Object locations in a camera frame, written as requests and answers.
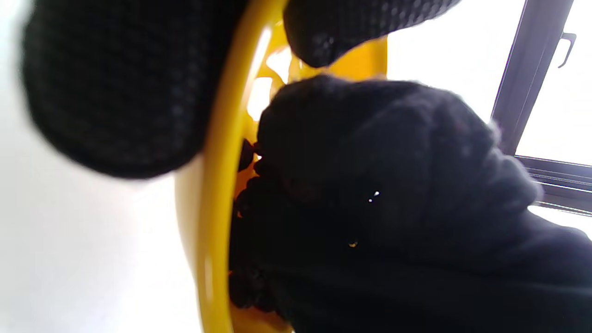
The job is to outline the person's right hand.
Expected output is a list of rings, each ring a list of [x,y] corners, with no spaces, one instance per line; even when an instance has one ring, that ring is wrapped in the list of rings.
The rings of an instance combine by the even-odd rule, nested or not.
[[[260,265],[296,333],[589,333],[591,240],[532,213],[541,186],[458,95],[319,75],[262,113],[295,204]]]

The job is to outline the person's left hand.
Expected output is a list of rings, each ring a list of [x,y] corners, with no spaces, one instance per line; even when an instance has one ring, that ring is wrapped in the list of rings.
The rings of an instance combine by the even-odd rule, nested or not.
[[[361,44],[434,19],[455,0],[35,0],[24,27],[28,112],[79,164],[150,179],[202,149],[220,78],[254,59],[261,18],[284,21],[296,56],[331,65]],[[325,74],[289,84],[264,111],[264,163],[284,179],[340,179],[393,164],[427,165],[428,135],[464,132],[472,112],[418,83],[349,83]]]

